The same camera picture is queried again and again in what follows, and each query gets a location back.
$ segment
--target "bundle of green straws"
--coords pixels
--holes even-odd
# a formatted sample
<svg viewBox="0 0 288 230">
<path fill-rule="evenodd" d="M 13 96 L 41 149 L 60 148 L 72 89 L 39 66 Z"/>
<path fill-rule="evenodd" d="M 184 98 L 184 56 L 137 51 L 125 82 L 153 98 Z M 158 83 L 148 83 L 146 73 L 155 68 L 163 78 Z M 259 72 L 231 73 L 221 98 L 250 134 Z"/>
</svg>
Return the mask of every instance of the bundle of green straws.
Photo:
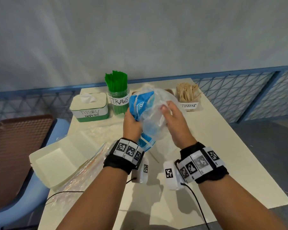
<svg viewBox="0 0 288 230">
<path fill-rule="evenodd" d="M 128 95 L 127 74 L 118 71 L 112 71 L 110 74 L 106 74 L 105 81 L 109 89 L 109 96 L 113 98 L 122 98 Z M 129 103 L 118 106 L 113 105 L 113 111 L 115 115 L 125 113 L 129 107 Z"/>
</svg>

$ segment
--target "blue railing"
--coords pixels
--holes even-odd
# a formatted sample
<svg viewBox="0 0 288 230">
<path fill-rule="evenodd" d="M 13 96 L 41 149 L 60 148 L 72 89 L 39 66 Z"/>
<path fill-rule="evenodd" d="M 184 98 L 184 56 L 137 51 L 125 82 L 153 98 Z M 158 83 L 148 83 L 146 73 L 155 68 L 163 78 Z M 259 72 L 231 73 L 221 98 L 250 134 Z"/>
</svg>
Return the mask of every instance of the blue railing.
<svg viewBox="0 0 288 230">
<path fill-rule="evenodd" d="M 130 80 L 191 78 L 229 123 L 288 117 L 288 66 Z M 52 114 L 71 120 L 70 103 L 82 88 L 103 83 L 0 92 L 0 120 Z"/>
</svg>

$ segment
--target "floor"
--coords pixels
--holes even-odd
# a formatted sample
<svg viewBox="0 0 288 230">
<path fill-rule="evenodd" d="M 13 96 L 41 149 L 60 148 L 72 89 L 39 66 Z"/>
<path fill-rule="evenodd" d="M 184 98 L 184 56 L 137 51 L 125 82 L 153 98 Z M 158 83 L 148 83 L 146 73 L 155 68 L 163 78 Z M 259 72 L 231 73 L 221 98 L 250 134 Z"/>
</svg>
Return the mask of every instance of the floor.
<svg viewBox="0 0 288 230">
<path fill-rule="evenodd" d="M 274 122 L 243 123 L 232 127 L 269 174 L 288 192 L 288 119 Z M 4 229 L 38 224 L 43 207 Z M 273 209 L 288 224 L 288 205 Z M 217 222 L 209 224 L 211 230 L 220 230 Z M 186 228 L 206 230 L 205 225 Z"/>
</svg>

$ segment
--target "wristband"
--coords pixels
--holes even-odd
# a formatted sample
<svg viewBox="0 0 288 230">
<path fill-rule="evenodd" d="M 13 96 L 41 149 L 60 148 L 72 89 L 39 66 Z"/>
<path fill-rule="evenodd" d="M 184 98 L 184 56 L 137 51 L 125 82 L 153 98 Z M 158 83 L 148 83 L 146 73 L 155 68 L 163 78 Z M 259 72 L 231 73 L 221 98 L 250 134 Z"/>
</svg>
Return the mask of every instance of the wristband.
<svg viewBox="0 0 288 230">
<path fill-rule="evenodd" d="M 216 181 L 229 174 L 224 162 L 210 148 L 197 142 L 180 151 L 181 160 L 175 165 L 185 182 L 196 181 L 198 184 L 206 181 Z"/>
<path fill-rule="evenodd" d="M 104 167 L 119 168 L 130 174 L 131 170 L 139 168 L 144 153 L 134 141 L 121 138 L 113 142 L 106 155 Z"/>
</svg>

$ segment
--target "straws label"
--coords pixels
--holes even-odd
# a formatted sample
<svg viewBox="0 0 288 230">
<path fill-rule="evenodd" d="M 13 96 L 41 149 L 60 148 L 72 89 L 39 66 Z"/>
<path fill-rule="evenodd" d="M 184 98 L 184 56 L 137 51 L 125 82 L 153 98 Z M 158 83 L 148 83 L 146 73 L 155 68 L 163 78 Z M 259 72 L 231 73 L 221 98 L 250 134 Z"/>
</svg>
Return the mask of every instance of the straws label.
<svg viewBox="0 0 288 230">
<path fill-rule="evenodd" d="M 110 102 L 115 106 L 123 106 L 129 103 L 130 94 L 122 98 L 110 97 Z"/>
<path fill-rule="evenodd" d="M 86 117 L 95 117 L 106 115 L 108 113 L 108 105 L 105 105 L 104 108 L 99 109 L 90 109 L 90 110 L 72 110 L 73 115 L 78 118 L 86 118 Z"/>
<path fill-rule="evenodd" d="M 180 102 L 180 106 L 185 110 L 194 110 L 197 108 L 198 102 Z"/>
</svg>

